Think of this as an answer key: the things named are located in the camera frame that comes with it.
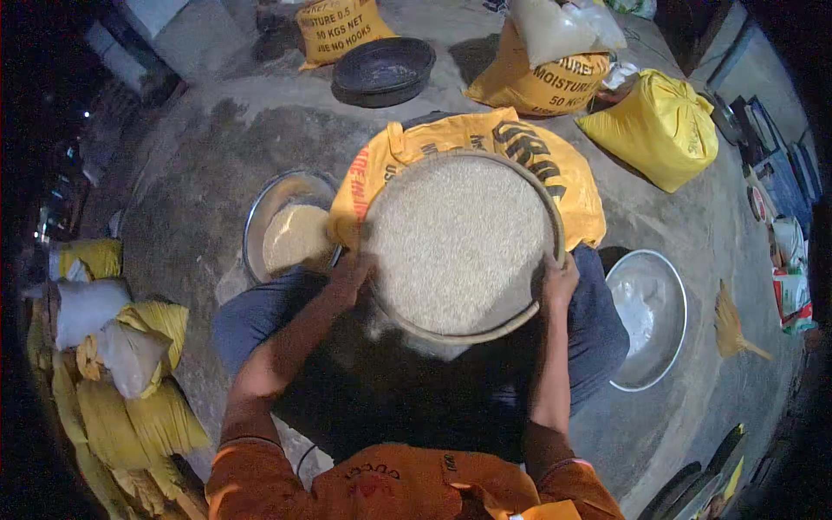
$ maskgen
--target dark background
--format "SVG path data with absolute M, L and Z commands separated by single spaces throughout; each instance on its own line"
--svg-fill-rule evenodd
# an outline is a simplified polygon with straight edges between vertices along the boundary
M 832 92 L 832 7 L 826 2 L 744 2 L 790 71 L 815 137 L 820 172 L 829 186 Z M 35 393 L 24 372 L 18 320 L 24 308 L 13 283 L 15 258 L 31 237 L 38 202 L 55 175 L 48 156 L 53 143 L 78 124 L 79 103 L 88 103 L 109 74 L 82 39 L 102 9 L 96 2 L 4 2 L 2 5 L 2 397 L 0 397 L 0 516 L 3 518 L 95 518 L 83 486 L 65 466 L 67 454 L 47 434 Z M 812 289 L 815 317 L 829 323 L 832 260 L 828 196 L 815 210 Z M 819 377 L 830 381 L 828 342 L 822 342 Z M 780 485 L 754 518 L 821 518 L 832 510 L 832 385 L 821 384 L 811 420 L 795 433 L 795 449 Z

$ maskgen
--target jeans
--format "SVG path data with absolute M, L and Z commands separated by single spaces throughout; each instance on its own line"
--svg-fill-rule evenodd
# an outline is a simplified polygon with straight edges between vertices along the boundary
M 597 252 L 579 245 L 572 254 L 581 274 L 567 318 L 575 413 L 618 370 L 630 341 Z M 326 276 L 297 265 L 223 305 L 214 318 L 213 343 L 228 374 L 236 375 L 251 351 L 285 327 L 327 282 Z M 542 321 L 535 317 L 449 362 L 445 373 L 454 376 L 438 387 L 405 389 L 384 405 L 319 347 L 274 411 L 336 463 L 383 442 L 492 453 L 521 462 L 527 397 L 541 341 Z

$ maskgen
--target silver basin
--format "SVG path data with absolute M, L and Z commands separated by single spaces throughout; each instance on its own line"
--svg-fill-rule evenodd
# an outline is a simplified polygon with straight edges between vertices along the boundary
M 653 250 L 624 255 L 607 274 L 607 286 L 630 335 L 630 351 L 610 383 L 625 392 L 649 389 L 670 371 L 685 339 L 685 286 Z
M 329 211 L 335 188 L 325 173 L 289 170 L 267 182 L 251 205 L 243 234 L 243 259 L 249 275 L 265 283 L 271 276 L 263 262 L 263 238 L 272 218 L 289 204 L 309 204 Z

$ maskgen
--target black rubber bowl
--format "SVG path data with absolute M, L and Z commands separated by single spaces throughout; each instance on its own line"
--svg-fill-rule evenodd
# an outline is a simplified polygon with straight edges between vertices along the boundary
M 332 93 L 366 108 L 398 105 L 427 85 L 436 53 L 417 38 L 383 38 L 357 46 L 335 64 Z

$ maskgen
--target orange shirt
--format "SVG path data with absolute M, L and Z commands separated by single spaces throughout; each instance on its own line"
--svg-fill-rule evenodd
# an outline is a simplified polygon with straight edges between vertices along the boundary
M 306 492 L 278 444 L 225 443 L 206 484 L 210 518 L 621 518 L 588 463 L 552 466 L 540 488 L 493 455 L 380 444 L 320 474 Z

